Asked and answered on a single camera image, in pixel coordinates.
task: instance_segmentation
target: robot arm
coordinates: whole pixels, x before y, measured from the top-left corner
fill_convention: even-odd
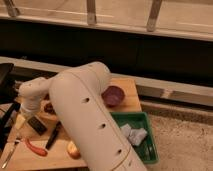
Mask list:
[[[35,100],[49,92],[62,125],[92,171],[145,171],[145,166],[102,102],[100,94],[109,81],[108,68],[95,62],[41,80],[38,83],[41,88],[34,90],[35,93],[29,90],[29,94],[33,94],[31,97]],[[25,88],[20,88],[23,95]]]

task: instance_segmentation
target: floor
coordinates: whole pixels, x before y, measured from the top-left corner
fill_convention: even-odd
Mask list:
[[[56,23],[87,22],[84,0],[55,0],[54,3],[51,0],[14,0],[14,4],[25,19],[43,21],[46,18]],[[213,15],[212,4],[212,0],[165,0],[159,13],[157,29],[166,29],[164,30],[166,34],[187,31],[188,36],[190,34],[193,36],[193,32],[200,34],[201,37],[202,34],[211,36],[213,20],[209,18]],[[134,30],[143,31],[146,28],[151,5],[150,0],[98,0],[96,1],[97,23],[116,24],[121,30],[127,26],[129,30],[134,27]],[[0,16],[5,15],[7,16],[5,4],[0,0]]]

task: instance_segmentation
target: glass railing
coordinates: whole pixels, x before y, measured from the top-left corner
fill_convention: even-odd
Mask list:
[[[0,17],[213,41],[213,0],[0,0]]]

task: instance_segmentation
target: table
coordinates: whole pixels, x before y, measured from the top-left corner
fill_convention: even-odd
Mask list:
[[[125,92],[124,101],[115,108],[109,108],[110,112],[137,112],[141,111],[141,105],[138,98],[135,82],[132,78],[112,78],[111,85],[117,85],[121,87]],[[21,129],[21,135],[28,137],[33,145],[39,147],[45,147],[47,139],[55,126],[58,118],[56,115],[50,115],[45,113],[43,106],[48,101],[42,102],[41,111],[38,113],[39,118],[45,123],[48,130],[42,136],[39,136],[28,124],[25,124]],[[1,156],[0,166],[4,162],[9,150],[11,149],[14,139],[16,137],[17,130],[12,128],[7,144]],[[40,157],[28,148],[25,143],[21,142],[17,146],[10,162],[8,163],[7,170],[45,170],[45,169],[59,169],[59,168],[82,168],[86,167],[86,163],[82,158],[72,159],[67,151],[66,147],[70,138],[67,136],[66,131],[62,128],[58,135],[56,142],[52,148],[48,151],[46,157]]]

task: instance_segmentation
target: green crate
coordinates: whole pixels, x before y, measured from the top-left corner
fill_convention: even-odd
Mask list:
[[[133,146],[134,150],[145,164],[154,164],[158,161],[157,149],[152,135],[149,119],[145,112],[119,113],[112,112],[112,117],[119,127],[129,124],[132,128],[144,128],[148,135],[138,146]]]

